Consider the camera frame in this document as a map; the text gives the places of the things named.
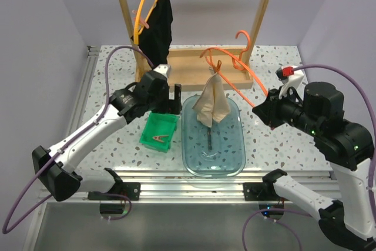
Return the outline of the beige underwear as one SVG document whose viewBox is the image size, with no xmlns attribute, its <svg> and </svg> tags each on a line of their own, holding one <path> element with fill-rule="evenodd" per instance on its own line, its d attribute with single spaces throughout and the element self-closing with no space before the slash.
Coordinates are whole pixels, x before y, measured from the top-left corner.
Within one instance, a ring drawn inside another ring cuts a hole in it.
<svg viewBox="0 0 376 251">
<path fill-rule="evenodd" d="M 214 122 L 220 123 L 231 113 L 221 76 L 218 73 L 213 72 L 209 77 L 192 109 L 196 113 L 197 120 L 208 128 L 211 128 Z"/>
</svg>

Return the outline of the orange plastic hanger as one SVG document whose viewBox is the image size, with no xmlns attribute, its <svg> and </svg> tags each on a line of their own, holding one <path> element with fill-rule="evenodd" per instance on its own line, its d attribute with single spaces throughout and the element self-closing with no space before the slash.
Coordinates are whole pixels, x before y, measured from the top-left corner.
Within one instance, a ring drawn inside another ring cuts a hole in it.
<svg viewBox="0 0 376 251">
<path fill-rule="evenodd" d="M 261 88 L 261 90 L 263 91 L 264 95 L 267 96 L 268 95 L 268 90 L 265 88 L 264 84 L 262 83 L 262 81 L 259 79 L 259 77 L 254 73 L 254 71 L 246 64 L 242 61 L 242 56 L 243 54 L 246 52 L 246 51 L 250 51 L 250 47 L 251 47 L 251 38 L 250 38 L 250 35 L 248 32 L 246 32 L 245 30 L 239 30 L 237 33 L 236 33 L 236 36 L 235 38 L 237 39 L 239 37 L 240 34 L 243 34 L 246 39 L 247 39 L 247 44 L 246 44 L 246 47 L 243 48 L 241 51 L 240 51 L 240 54 L 238 56 L 230 53 L 228 50 L 226 49 L 223 49 L 223 48 L 219 48 L 217 46 L 211 46 L 211 47 L 208 47 L 206 48 L 200 55 L 199 55 L 199 58 L 202 58 L 204 57 L 205 58 L 205 61 L 209 64 L 209 61 L 212 61 L 213 62 L 213 55 L 212 55 L 212 51 L 215 50 L 215 51 L 219 51 L 225 55 L 228 55 L 229 57 L 231 57 L 231 63 L 233 65 L 233 68 L 240 71 L 240 72 L 247 72 L 256 82 L 257 84 L 259 85 L 259 87 Z M 228 80 L 223 74 L 222 72 L 220 71 L 218 73 L 220 75 L 220 77 L 234 90 L 237 92 L 238 95 L 241 96 L 241 98 L 246 101 L 252 108 L 255 107 L 255 104 L 252 103 L 248 98 L 246 98 L 246 96 L 239 90 L 239 88 L 237 86 L 235 86 L 235 84 L 233 84 L 230 80 Z"/>
</svg>

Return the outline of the black underwear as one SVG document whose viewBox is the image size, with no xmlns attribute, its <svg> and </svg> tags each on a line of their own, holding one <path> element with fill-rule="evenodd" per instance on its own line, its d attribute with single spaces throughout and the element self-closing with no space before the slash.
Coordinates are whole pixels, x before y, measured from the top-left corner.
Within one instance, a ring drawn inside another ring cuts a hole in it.
<svg viewBox="0 0 376 251">
<path fill-rule="evenodd" d="M 158 0 L 147 20 L 149 29 L 139 35 L 139 48 L 154 67 L 167 64 L 172 42 L 173 11 L 170 0 Z"/>
</svg>

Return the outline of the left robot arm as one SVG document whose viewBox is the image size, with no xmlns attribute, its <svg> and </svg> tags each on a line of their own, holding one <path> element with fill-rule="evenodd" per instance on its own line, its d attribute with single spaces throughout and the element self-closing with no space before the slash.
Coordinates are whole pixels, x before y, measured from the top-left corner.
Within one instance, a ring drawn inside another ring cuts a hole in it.
<svg viewBox="0 0 376 251">
<path fill-rule="evenodd" d="M 35 173 L 56 201 L 69 199 L 77 192 L 102 193 L 111 200 L 120 198 L 124 184 L 114 170 L 76 172 L 76 168 L 108 136 L 145 113 L 180 112 L 180 85 L 175 86 L 174 99 L 169 98 L 170 71 L 169 65 L 159 65 L 146 72 L 139 82 L 115 91 L 99 112 L 65 140 L 49 149 L 38 146 L 33 150 Z"/>
</svg>

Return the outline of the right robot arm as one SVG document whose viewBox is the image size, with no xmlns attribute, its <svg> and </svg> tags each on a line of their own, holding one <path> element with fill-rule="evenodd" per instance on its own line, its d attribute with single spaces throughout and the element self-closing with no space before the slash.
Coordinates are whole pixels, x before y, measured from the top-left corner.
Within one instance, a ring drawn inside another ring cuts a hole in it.
<svg viewBox="0 0 376 251">
<path fill-rule="evenodd" d="M 314 139 L 330 165 L 341 197 L 322 196 L 275 169 L 262 178 L 265 198 L 287 199 L 298 213 L 311 216 L 324 236 L 348 250 L 375 249 L 375 220 L 368 198 L 374 180 L 368 169 L 374 160 L 373 139 L 367 128 L 344 118 L 344 95 L 327 82 L 309 83 L 299 97 L 294 87 L 272 89 L 253 108 L 261 121 L 277 128 L 288 124 Z"/>
</svg>

